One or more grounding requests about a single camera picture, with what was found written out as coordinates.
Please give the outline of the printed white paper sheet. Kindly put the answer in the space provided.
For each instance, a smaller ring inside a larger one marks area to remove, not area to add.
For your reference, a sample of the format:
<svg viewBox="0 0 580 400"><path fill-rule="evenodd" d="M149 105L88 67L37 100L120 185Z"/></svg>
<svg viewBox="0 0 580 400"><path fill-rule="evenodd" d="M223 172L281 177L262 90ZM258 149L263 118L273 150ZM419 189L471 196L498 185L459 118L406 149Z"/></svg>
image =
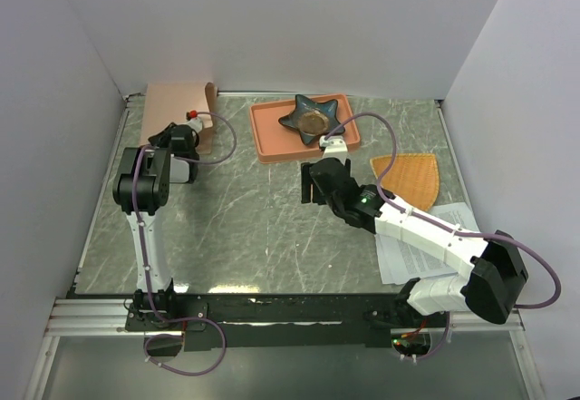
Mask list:
<svg viewBox="0 0 580 400"><path fill-rule="evenodd" d="M440 229L409 213L385 204L375 220L376 253L384 284L403 285L413 278L458 274L468 278L471 259L482 255L487 242L461 237L473 233L477 223L465 202L435 206L422 214L450 228Z"/></svg>

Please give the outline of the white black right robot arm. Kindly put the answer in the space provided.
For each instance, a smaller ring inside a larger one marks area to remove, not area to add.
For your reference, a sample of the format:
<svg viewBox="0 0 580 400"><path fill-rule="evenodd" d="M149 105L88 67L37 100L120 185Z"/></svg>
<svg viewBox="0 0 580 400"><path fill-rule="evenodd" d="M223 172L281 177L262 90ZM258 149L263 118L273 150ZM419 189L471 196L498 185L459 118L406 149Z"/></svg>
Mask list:
<svg viewBox="0 0 580 400"><path fill-rule="evenodd" d="M418 325L438 312L470 311L502 325L515 308L528 273L514 240L498 231L479 237L431 216L375 185L360 185L350 163L325 158L301 166L304 203L326 205L347 225L397 239L452 268L451 276L412 278L395 298L397 318Z"/></svg>

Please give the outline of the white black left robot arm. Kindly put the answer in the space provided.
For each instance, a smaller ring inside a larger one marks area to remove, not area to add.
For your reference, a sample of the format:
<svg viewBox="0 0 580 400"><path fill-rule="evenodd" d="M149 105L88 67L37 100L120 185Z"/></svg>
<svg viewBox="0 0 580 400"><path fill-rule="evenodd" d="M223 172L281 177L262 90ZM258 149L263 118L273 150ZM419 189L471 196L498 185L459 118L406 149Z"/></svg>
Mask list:
<svg viewBox="0 0 580 400"><path fill-rule="evenodd" d="M179 305L166 258L162 210L170 184L191 183L198 174L198 133L170 123L141 147L123 150L112 196L129 222L137 262L137 286L130 315L160 329L173 327Z"/></svg>

